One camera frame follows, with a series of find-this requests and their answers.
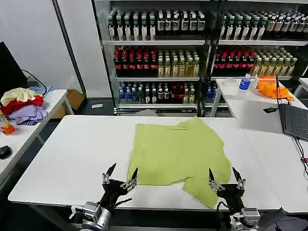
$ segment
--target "red cloth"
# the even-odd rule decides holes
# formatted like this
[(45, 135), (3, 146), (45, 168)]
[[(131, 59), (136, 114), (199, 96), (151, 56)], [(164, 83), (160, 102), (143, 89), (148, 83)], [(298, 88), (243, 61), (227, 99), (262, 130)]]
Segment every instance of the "red cloth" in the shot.
[(14, 111), (19, 110), (20, 108), (22, 108), (25, 105), (28, 104), (33, 104), (35, 106), (42, 106), (43, 104), (43, 97), (36, 95), (34, 96), (35, 100), (28, 100), (27, 102), (21, 102), (21, 101), (17, 101), (17, 100), (12, 100), (11, 102), (9, 102), (8, 105), (6, 106), (1, 106), (1, 111), (7, 115), (10, 114)]

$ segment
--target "pile of clothes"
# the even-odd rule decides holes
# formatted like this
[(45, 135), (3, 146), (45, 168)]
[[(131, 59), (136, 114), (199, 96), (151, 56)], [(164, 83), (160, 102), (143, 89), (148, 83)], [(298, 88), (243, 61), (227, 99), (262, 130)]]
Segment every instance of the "pile of clothes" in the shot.
[(42, 93), (40, 87), (7, 91), (0, 100), (0, 109), (8, 119), (16, 120), (17, 125), (36, 125), (48, 114), (42, 107)]

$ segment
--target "beige cloth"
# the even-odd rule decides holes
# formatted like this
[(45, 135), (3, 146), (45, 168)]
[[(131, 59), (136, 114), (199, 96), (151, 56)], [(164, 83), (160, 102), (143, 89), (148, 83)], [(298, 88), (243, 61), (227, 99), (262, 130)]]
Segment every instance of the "beige cloth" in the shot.
[(4, 93), (3, 97), (1, 98), (1, 103), (3, 106), (6, 106), (9, 104), (10, 101), (13, 100), (27, 102), (27, 100), (35, 100), (34, 97), (35, 95), (40, 95), (40, 94), (37, 94), (29, 89), (15, 88), (13, 90)]

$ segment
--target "table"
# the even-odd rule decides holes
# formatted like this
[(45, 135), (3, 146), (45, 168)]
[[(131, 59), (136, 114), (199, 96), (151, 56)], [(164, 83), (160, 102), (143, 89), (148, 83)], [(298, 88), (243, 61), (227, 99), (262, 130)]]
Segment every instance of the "table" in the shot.
[(298, 96), (299, 92), (304, 89), (305, 91), (308, 92), (308, 78), (299, 78), (299, 85), (294, 91), (294, 95)]
[[(113, 163), (117, 165), (112, 178), (126, 180), (136, 124), (176, 125), (188, 119), (67, 115), (20, 178), (9, 200), (32, 207), (96, 202), (103, 195), (102, 173)], [(226, 156), (247, 180), (245, 206), (263, 211), (279, 209), (280, 202), (237, 121), (234, 118), (201, 119), (223, 139)], [(231, 182), (236, 182), (233, 175)], [(119, 198), (119, 201), (133, 198), (120, 208), (209, 210), (183, 191), (182, 185), (137, 186), (129, 195)]]
[(67, 90), (54, 90), (44, 97), (43, 107), (48, 111), (48, 115), (41, 123), (34, 126), (19, 125), (12, 135), (0, 133), (0, 147), (8, 145), (12, 149), (12, 155), (0, 160), (0, 185), (5, 181), (16, 163), (20, 160), (23, 153), (27, 150), (33, 140), (39, 136), (47, 122), (53, 117), (59, 107), (64, 104), (68, 114), (74, 114), (66, 97)]
[[(263, 109), (277, 108), (277, 101), (269, 99), (256, 89), (250, 88), (244, 99), (235, 97), (240, 79), (235, 87), (226, 87), (224, 80), (217, 80), (217, 96), (222, 95), (233, 117), (244, 130), (255, 154), (263, 166), (274, 190), (288, 213), (308, 212), (308, 180), (305, 178), (304, 166), (300, 162), (300, 153), (294, 139), (282, 133), (279, 112), (266, 114)], [(306, 107), (294, 96), (292, 105)], [(304, 150), (308, 143), (300, 141)]]

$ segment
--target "laptop keyboard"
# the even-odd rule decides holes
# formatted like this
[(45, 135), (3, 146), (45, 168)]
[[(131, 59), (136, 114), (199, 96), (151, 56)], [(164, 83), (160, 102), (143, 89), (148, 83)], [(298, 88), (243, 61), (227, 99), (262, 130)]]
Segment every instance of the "laptop keyboard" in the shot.
[(290, 119), (291, 131), (295, 134), (302, 134), (308, 131), (306, 112), (298, 107), (287, 107), (287, 118)]

